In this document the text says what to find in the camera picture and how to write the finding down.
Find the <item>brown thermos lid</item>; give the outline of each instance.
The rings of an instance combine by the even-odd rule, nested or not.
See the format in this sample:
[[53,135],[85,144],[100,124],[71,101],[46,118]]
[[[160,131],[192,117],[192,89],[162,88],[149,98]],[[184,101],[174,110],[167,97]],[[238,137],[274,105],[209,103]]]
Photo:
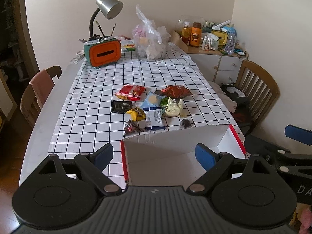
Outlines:
[[198,23],[198,22],[194,22],[194,23],[193,23],[193,27],[194,27],[194,28],[199,28],[199,29],[201,29],[201,28],[202,28],[202,24],[201,24],[201,23]]

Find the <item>blue snack package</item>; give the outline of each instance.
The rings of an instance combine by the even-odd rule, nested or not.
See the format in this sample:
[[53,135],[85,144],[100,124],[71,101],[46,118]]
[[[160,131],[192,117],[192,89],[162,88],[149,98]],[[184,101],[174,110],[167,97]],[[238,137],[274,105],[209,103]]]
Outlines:
[[165,96],[159,96],[155,94],[154,92],[149,92],[147,95],[146,99],[143,101],[141,104],[141,109],[145,107],[159,107],[160,101],[164,98]]
[[143,111],[146,115],[146,130],[166,129],[161,119],[162,110],[160,107],[145,107]]

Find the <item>tablecloth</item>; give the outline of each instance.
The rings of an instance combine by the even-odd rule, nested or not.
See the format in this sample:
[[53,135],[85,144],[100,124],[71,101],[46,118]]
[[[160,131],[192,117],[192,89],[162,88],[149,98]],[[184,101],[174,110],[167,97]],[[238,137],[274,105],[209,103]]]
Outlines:
[[[111,143],[114,148],[113,159],[103,173],[124,189],[120,140],[124,138],[124,124],[130,119],[130,115],[110,112],[112,100],[118,99],[114,93],[123,84],[146,87],[142,100],[132,102],[133,108],[141,105],[149,91],[160,90],[169,85],[184,85],[193,93],[183,103],[192,126],[231,123],[244,142],[244,136],[231,113],[200,73],[197,65],[180,48],[169,43],[165,58],[159,61],[138,59],[135,52],[125,52],[116,64],[96,69],[85,60],[60,112],[48,154],[56,153],[61,159],[69,159],[81,152],[92,153],[106,143]],[[162,120],[166,130],[143,133],[163,133],[179,129],[180,118],[163,117]],[[138,125],[144,128],[145,121],[138,121]]]

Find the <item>plastic water bottle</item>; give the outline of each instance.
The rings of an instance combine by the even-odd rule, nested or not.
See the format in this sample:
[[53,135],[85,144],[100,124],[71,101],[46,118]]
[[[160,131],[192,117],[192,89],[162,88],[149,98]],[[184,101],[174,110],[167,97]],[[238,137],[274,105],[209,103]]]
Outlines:
[[227,54],[233,54],[234,48],[236,43],[236,37],[234,33],[229,33],[227,36],[227,44],[225,45],[224,51],[227,52]]

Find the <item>white open box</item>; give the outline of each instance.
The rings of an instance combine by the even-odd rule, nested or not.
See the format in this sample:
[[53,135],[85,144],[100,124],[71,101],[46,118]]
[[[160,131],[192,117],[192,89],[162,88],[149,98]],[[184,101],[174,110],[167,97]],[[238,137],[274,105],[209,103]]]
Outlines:
[[245,158],[245,149],[232,125],[207,125],[133,136],[121,141],[124,177],[132,186],[187,188],[205,169],[195,158],[197,143],[215,153]]

